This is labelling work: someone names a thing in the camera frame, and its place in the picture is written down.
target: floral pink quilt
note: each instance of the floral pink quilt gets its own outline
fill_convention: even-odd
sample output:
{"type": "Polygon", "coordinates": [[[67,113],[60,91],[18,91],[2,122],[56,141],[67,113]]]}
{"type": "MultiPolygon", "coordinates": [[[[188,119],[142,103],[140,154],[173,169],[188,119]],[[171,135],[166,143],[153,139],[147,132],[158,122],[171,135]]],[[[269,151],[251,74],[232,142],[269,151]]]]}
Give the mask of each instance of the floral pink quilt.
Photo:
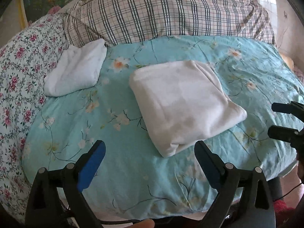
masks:
{"type": "Polygon", "coordinates": [[[0,49],[0,202],[19,221],[30,191],[21,168],[25,138],[47,99],[43,79],[66,48],[63,15],[51,14],[0,49]]]}

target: bed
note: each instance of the bed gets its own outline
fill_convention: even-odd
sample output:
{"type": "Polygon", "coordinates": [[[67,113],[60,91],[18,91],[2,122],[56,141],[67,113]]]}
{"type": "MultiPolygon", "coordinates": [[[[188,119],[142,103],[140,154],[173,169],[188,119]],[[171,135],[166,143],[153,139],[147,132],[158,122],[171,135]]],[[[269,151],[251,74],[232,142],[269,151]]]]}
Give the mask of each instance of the bed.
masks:
{"type": "Polygon", "coordinates": [[[304,88],[279,56],[267,12],[256,0],[130,0],[129,7],[123,1],[81,0],[66,14],[41,18],[0,50],[0,200],[20,221],[37,170],[76,161],[97,139],[105,141],[107,154],[84,191],[94,212],[144,219],[208,210],[216,191],[193,147],[162,158],[145,130],[128,77],[150,64],[185,59],[208,64],[229,97],[247,110],[248,119],[206,141],[224,162],[260,166],[267,179],[295,163],[295,151],[268,139],[267,128],[301,128],[295,118],[270,107],[303,102],[304,88]],[[166,10],[164,4],[172,6],[166,10]],[[101,16],[111,10],[115,16],[101,16]],[[46,97],[43,78],[62,51],[100,37],[108,53],[98,84],[46,97]]]}

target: floral bedsheet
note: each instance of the floral bedsheet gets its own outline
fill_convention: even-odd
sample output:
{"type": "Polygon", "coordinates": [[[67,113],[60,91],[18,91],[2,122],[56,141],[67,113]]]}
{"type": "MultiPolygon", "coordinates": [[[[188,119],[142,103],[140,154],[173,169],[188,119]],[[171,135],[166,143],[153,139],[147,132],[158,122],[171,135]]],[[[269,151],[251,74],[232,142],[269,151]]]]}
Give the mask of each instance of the floral bedsheet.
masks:
{"type": "MultiPolygon", "coordinates": [[[[241,169],[260,166],[268,180],[293,164],[295,150],[267,135],[273,124],[303,127],[297,118],[271,110],[273,102],[304,102],[304,86],[278,50],[246,38],[165,36],[108,48],[94,87],[46,102],[25,143],[27,179],[33,182],[40,167],[56,170],[76,162],[100,139],[105,157],[82,192],[93,212],[145,219],[208,210],[217,191],[197,164],[194,147],[163,158],[129,87],[136,69],[185,59],[208,64],[224,92],[247,111],[245,121],[205,141],[212,152],[241,169]]],[[[238,190],[235,199],[240,196],[238,190]]]]}
{"type": "Polygon", "coordinates": [[[21,168],[27,133],[47,101],[43,79],[67,48],[63,15],[42,17],[0,49],[0,202],[24,220],[30,184],[21,168]]]}

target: folded white cloth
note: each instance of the folded white cloth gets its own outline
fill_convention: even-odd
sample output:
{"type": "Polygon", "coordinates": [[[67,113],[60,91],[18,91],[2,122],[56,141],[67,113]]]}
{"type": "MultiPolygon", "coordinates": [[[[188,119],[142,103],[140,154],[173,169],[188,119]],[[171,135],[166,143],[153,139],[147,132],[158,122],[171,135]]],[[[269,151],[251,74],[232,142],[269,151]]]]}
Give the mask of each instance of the folded white cloth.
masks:
{"type": "Polygon", "coordinates": [[[170,62],[130,76],[149,136],[163,157],[243,121],[246,111],[223,92],[215,73],[197,61],[170,62]]]}
{"type": "Polygon", "coordinates": [[[105,41],[99,39],[82,48],[70,45],[57,66],[44,79],[44,94],[59,97],[96,85],[107,54],[105,41]]]}

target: cable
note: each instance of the cable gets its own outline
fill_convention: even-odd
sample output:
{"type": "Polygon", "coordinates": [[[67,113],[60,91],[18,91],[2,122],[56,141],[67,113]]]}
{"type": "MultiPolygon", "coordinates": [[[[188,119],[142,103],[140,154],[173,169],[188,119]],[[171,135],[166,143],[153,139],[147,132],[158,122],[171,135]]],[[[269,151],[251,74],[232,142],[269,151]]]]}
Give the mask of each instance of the cable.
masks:
{"type": "Polygon", "coordinates": [[[122,225],[122,224],[128,224],[128,223],[139,223],[141,220],[138,219],[129,219],[129,220],[122,220],[122,221],[104,221],[99,220],[102,225],[122,225]]]}
{"type": "MultiPolygon", "coordinates": [[[[296,187],[294,187],[294,188],[293,188],[291,191],[293,191],[294,189],[296,189],[297,187],[299,187],[301,184],[302,184],[302,183],[298,184],[298,185],[297,185],[296,187]]],[[[274,200],[273,202],[276,202],[276,201],[278,201],[278,200],[280,200],[280,199],[284,198],[286,195],[290,194],[290,193],[291,193],[291,191],[289,191],[287,194],[283,195],[283,196],[282,196],[282,197],[280,197],[279,199],[274,200]]]]}

